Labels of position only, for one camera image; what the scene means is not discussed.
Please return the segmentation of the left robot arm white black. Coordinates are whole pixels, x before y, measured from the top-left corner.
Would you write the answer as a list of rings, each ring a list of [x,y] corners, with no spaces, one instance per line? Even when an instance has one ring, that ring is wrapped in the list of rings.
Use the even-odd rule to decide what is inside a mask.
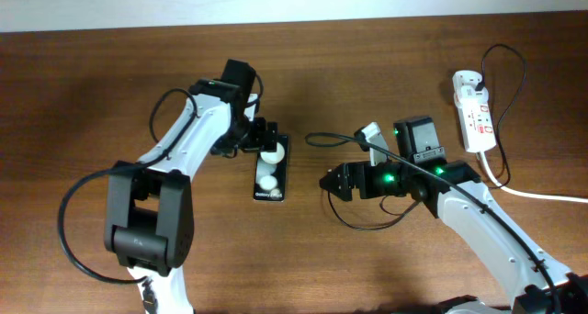
[[[247,62],[228,60],[220,78],[187,90],[174,125],[135,163],[108,178],[104,243],[127,267],[147,313],[191,313],[183,263],[194,237],[191,182],[207,155],[254,152],[280,163],[277,124],[256,116],[261,82]]]

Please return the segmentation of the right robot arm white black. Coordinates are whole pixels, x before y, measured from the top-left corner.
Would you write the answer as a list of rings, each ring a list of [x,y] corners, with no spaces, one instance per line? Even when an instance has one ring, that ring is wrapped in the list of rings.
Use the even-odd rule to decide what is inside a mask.
[[[503,288],[513,313],[584,313],[587,278],[536,244],[498,205],[465,162],[448,162],[430,117],[406,118],[393,129],[392,153],[377,123],[353,136],[326,133],[327,146],[354,142],[369,160],[342,163],[320,181],[328,196],[352,200],[411,196],[424,204],[474,251]]]

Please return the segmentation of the black smartphone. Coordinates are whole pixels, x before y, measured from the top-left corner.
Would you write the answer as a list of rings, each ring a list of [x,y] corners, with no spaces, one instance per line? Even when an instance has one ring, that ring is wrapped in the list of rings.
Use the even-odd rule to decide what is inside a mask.
[[[277,150],[257,154],[253,199],[283,202],[287,193],[289,135],[277,136]]]

